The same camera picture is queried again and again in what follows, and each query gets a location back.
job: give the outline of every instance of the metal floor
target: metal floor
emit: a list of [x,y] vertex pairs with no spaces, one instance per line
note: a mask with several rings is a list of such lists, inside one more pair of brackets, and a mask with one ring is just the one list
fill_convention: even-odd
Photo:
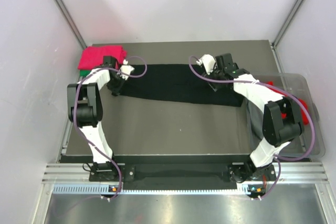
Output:
[[327,223],[315,185],[278,185],[265,199],[250,201],[228,195],[121,195],[111,203],[87,195],[53,195],[45,224],[58,223]]
[[[185,63],[190,55],[230,52],[251,73],[278,72],[269,41],[196,41],[123,44],[148,64]],[[246,107],[200,105],[113,97],[101,91],[102,125],[115,154],[247,154],[251,152]],[[91,155],[71,131],[66,155]]]

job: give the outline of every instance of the white bracket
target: white bracket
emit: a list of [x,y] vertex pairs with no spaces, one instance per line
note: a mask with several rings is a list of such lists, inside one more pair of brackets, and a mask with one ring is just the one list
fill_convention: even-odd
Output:
[[274,147],[263,138],[257,148],[250,154],[250,158],[256,167],[266,166],[272,163],[274,155],[278,155],[289,144],[290,142],[285,142],[279,147]]
[[[120,67],[120,71],[123,73],[126,73],[128,75],[131,74],[131,72],[134,70],[134,67],[132,67],[131,65],[122,65]],[[127,80],[129,76],[125,75],[125,74],[121,74],[121,78],[124,80]]]
[[99,91],[104,87],[106,83],[108,83],[110,78],[110,73],[108,70],[100,70],[97,72],[99,68],[92,69],[92,71],[89,74],[93,74],[90,78],[85,80],[83,82],[83,85],[89,84],[89,83],[97,83]]
[[216,60],[211,55],[203,55],[197,62],[199,66],[204,65],[207,74],[211,74],[214,70]]
[[265,104],[269,101],[279,101],[284,97],[282,94],[270,90],[268,87],[256,84],[256,80],[252,74],[242,74],[235,81],[251,81],[253,83],[233,83],[233,89],[238,94],[246,97],[250,102],[257,106],[264,113]]
[[85,137],[91,141],[94,146],[89,144],[92,155],[93,155],[93,162],[96,162],[98,164],[109,162],[107,158],[102,156],[95,147],[97,147],[99,150],[101,150],[105,155],[112,158],[112,149],[109,147],[108,143],[106,142],[105,134],[101,125],[101,122],[98,122],[97,127],[93,126],[84,126],[80,128],[80,130],[83,132]]

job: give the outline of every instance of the dark fabric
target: dark fabric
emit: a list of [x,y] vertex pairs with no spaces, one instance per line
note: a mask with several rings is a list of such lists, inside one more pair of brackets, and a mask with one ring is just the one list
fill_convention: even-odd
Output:
[[[203,68],[194,69],[202,74]],[[144,71],[144,65],[135,65],[133,75]],[[147,73],[141,78],[129,78],[120,95],[150,100],[216,104],[240,107],[243,96],[234,91],[221,89],[215,92],[209,84],[194,75],[189,65],[148,65]]]

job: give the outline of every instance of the white wall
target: white wall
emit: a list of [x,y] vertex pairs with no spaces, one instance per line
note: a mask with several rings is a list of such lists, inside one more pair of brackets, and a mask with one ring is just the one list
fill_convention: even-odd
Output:
[[64,0],[87,44],[273,40],[295,0]]
[[285,72],[307,78],[326,145],[323,163],[336,194],[335,17],[334,0],[306,0],[278,51]]
[[53,0],[0,0],[0,223],[28,223],[80,47]]

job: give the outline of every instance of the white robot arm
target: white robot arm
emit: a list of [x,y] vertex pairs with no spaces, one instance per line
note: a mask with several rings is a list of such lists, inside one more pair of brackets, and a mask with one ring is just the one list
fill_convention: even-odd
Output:
[[203,65],[203,76],[214,80],[237,81],[230,84],[209,83],[216,91],[220,88],[233,89],[252,102],[264,114],[263,134],[257,148],[250,154],[245,163],[245,179],[255,177],[256,173],[268,167],[279,152],[304,131],[302,116],[298,104],[267,87],[258,85],[256,80],[245,69],[239,69],[233,63],[231,54],[214,58],[204,55],[198,62]]
[[[116,68],[116,64],[117,62],[113,57],[105,56],[103,64],[99,68]],[[120,71],[128,75],[133,70],[134,68],[128,65],[126,60],[120,66]],[[112,158],[113,156],[113,151],[106,141],[101,124],[103,109],[99,92],[106,84],[110,84],[110,89],[111,85],[113,86],[112,94],[117,95],[128,76],[109,70],[97,71],[97,69],[93,69],[88,76],[89,78],[83,82],[80,90],[76,118],[80,131],[94,145],[89,144],[93,155],[93,163],[99,167],[100,164],[109,163],[109,160],[101,155],[95,147],[108,157]],[[77,86],[77,83],[68,86],[68,115],[72,122],[74,120],[73,108]]]

